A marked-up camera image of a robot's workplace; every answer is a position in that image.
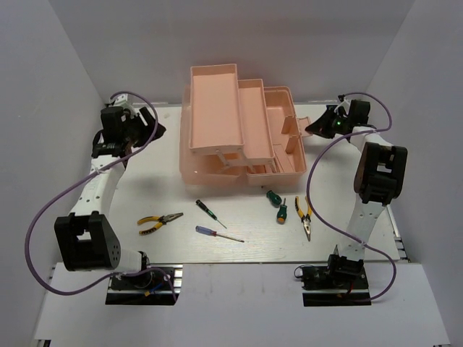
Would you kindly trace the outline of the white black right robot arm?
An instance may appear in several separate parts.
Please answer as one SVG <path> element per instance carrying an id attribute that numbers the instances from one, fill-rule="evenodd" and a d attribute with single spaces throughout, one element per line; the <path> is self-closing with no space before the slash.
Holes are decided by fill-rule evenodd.
<path id="1" fill-rule="evenodd" d="M 354 210 L 342 243 L 328 258 L 327 281 L 343 288 L 361 271 L 365 249 L 376 221 L 402 192 L 408 150 L 382 138 L 388 130 L 369 124 L 370 103 L 340 95 L 339 103 L 326 106 L 315 122 L 305 127 L 309 134 L 326 139 L 339 135 L 360 152 L 354 177 Z"/>

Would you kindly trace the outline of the pink plastic toolbox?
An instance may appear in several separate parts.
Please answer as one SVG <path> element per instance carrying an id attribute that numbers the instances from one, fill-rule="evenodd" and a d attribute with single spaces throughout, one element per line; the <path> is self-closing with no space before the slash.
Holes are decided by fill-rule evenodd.
<path id="1" fill-rule="evenodd" d="M 182 103 L 179 170 L 184 183 L 295 185 L 307 170 L 303 139 L 287 86 L 241 80 L 236 64 L 195 66 Z"/>

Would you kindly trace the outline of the stubby dark green screwdriver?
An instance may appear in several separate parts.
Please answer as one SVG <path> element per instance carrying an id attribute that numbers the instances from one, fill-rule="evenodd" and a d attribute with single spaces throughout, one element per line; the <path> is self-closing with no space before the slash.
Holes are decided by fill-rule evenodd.
<path id="1" fill-rule="evenodd" d="M 282 198 L 273 190 L 268 190 L 266 192 L 266 197 L 269 199 L 269 201 L 274 207 L 279 207 L 282 203 Z"/>

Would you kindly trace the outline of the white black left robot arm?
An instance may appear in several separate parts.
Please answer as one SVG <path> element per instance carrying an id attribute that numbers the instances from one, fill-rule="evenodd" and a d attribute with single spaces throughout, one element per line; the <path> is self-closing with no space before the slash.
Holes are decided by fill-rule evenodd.
<path id="1" fill-rule="evenodd" d="M 69 212 L 54 224 L 68 271 L 114 270 L 128 273 L 136 288 L 146 288 L 153 271 L 141 251 L 123 249 L 108 216 L 116 186 L 132 151 L 162 137 L 166 131 L 146 107 L 109 106 L 101 110 L 102 130 L 93 139 L 91 179 Z"/>

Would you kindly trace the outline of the yellow black pliers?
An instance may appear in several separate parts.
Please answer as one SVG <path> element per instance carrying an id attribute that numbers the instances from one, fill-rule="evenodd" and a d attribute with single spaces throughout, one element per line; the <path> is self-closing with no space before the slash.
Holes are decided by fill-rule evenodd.
<path id="1" fill-rule="evenodd" d="M 301 220 L 301 223 L 303 224 L 303 228 L 304 228 L 307 240 L 310 241 L 310 238 L 311 238 L 311 229 L 310 229 L 310 227 L 311 227 L 312 210 L 311 210 L 311 207 L 310 207 L 310 205 L 308 203 L 307 197 L 305 197 L 305 202 L 306 202 L 306 205 L 307 205 L 307 211 L 306 212 L 301 208 L 300 198 L 298 196 L 296 196 L 294 198 L 295 210 L 296 210 L 296 212 L 298 214 L 298 217 Z"/>
<path id="2" fill-rule="evenodd" d="M 173 213 L 173 214 L 162 215 L 162 216 L 152 215 L 152 216 L 141 218 L 137 221 L 138 226 L 141 226 L 142 224 L 145 224 L 145 223 L 154 223 L 154 225 L 148 229 L 140 230 L 139 234 L 141 236 L 152 234 L 155 231 L 157 231 L 159 228 L 161 228 L 162 226 L 165 226 L 167 223 L 170 223 L 173 220 L 181 218 L 183 215 L 184 213 Z"/>

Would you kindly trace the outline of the blue red handled screwdriver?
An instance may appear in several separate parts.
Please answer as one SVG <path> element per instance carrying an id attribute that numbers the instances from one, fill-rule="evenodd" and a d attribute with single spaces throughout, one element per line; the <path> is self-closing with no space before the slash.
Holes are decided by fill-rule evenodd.
<path id="1" fill-rule="evenodd" d="M 237 242 L 240 242 L 240 243 L 245 242 L 242 239 L 234 238 L 232 236 L 223 235 L 223 234 L 218 233 L 217 231 L 214 231 L 212 229 L 209 229 L 209 228 L 206 228 L 206 227 L 203 227 L 203 226 L 196 226 L 195 231 L 198 232 L 199 234 L 203 234 L 203 235 L 206 235 L 206 236 L 220 237 L 220 238 L 223 238 L 223 239 L 237 241 Z"/>

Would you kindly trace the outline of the black green precision screwdriver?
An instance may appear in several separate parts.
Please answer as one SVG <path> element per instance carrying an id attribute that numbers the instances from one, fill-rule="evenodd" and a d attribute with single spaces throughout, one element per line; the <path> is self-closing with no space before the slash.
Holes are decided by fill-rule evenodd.
<path id="1" fill-rule="evenodd" d="M 213 220 L 217 221 L 221 226 L 226 228 L 226 226 L 218 219 L 218 217 L 201 200 L 196 200 L 195 204 L 209 217 L 211 217 Z"/>

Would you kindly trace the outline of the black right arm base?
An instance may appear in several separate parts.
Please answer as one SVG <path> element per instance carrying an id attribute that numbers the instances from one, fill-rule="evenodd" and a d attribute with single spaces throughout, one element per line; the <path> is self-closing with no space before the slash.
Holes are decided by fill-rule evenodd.
<path id="1" fill-rule="evenodd" d="M 331 254 L 326 265 L 300 265 L 294 277 L 302 284 L 305 307 L 370 306 L 364 261 Z"/>

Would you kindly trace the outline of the stubby green orange screwdriver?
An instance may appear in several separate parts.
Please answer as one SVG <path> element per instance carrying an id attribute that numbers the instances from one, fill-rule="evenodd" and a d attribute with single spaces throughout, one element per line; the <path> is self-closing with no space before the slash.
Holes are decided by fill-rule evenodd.
<path id="1" fill-rule="evenodd" d="M 279 211 L 277 212 L 276 215 L 276 221 L 279 224 L 284 224 L 287 219 L 287 205 L 286 205 L 286 199 L 283 199 L 283 202 L 281 203 L 279 207 Z"/>

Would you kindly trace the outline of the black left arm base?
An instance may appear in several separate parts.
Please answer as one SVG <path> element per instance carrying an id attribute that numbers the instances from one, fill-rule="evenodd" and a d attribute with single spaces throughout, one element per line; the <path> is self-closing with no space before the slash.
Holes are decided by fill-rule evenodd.
<path id="1" fill-rule="evenodd" d="M 161 269 L 137 277 L 111 277 L 106 305 L 174 306 L 179 298 L 183 265 L 158 265 Z"/>

